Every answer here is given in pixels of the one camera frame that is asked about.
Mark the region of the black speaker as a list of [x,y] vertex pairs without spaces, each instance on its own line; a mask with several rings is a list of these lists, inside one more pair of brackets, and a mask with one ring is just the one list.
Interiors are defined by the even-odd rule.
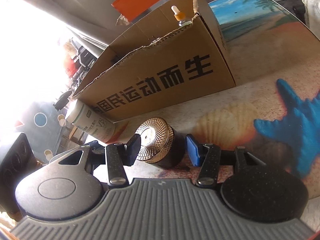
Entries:
[[19,182],[37,170],[37,160],[27,136],[14,132],[1,137],[1,209],[17,213],[15,189]]

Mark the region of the folded wheelchair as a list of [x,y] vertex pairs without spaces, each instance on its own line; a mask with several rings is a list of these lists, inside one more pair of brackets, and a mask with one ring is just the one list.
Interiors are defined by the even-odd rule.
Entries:
[[97,58],[74,38],[69,39],[63,47],[66,51],[64,68],[69,78],[69,88],[75,91]]

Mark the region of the small wooden stool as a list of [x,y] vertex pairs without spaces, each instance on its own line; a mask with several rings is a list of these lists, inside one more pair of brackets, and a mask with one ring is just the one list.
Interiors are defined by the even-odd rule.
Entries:
[[85,143],[84,135],[84,131],[74,126],[68,135],[68,139],[75,144],[83,145]]

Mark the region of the grey dotted rug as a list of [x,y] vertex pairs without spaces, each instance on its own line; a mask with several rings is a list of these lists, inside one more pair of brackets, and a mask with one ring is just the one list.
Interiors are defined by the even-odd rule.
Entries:
[[18,127],[17,130],[25,133],[33,154],[44,163],[48,163],[44,153],[46,150],[50,150],[52,155],[67,150],[67,135],[71,130],[71,125],[62,127],[58,121],[58,116],[66,113],[67,109],[57,111],[51,102],[43,104],[33,102],[19,117],[24,125]]

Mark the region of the white green supplement can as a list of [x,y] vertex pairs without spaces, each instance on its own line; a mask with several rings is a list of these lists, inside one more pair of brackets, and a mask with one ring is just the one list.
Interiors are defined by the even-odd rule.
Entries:
[[66,114],[66,121],[104,143],[107,143],[115,132],[115,125],[112,122],[80,100],[72,101]]

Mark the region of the beige curtain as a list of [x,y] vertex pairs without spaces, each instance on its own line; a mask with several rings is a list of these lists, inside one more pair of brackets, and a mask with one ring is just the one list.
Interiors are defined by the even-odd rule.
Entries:
[[117,25],[114,0],[24,0],[68,25],[78,41],[99,56],[126,29]]

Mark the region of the beach print table mat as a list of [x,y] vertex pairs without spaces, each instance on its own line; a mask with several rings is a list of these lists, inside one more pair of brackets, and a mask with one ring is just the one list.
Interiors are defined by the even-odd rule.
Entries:
[[319,39],[272,0],[210,2],[226,39],[236,86],[120,121],[126,142],[145,120],[165,119],[200,143],[244,146],[300,178],[303,221],[319,230]]

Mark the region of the green dropper bottle orange collar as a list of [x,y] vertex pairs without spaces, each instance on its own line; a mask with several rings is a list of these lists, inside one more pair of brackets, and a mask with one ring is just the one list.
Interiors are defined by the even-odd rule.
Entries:
[[184,12],[180,11],[178,7],[173,5],[171,7],[172,12],[174,13],[174,17],[176,18],[179,27],[183,27],[185,25],[191,24],[191,19],[187,18]]

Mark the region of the black jar gold lid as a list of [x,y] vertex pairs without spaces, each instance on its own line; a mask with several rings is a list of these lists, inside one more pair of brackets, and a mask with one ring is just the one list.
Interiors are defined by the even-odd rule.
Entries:
[[177,166],[185,154],[185,139],[163,118],[154,117],[143,122],[135,131],[141,145],[137,160],[161,169]]

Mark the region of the brown cardboard box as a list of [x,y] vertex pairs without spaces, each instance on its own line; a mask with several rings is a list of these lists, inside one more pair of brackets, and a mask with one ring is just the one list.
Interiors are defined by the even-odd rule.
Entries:
[[[191,24],[179,27],[173,5]],[[220,26],[207,1],[169,0],[103,51],[74,98],[120,121],[234,86]]]

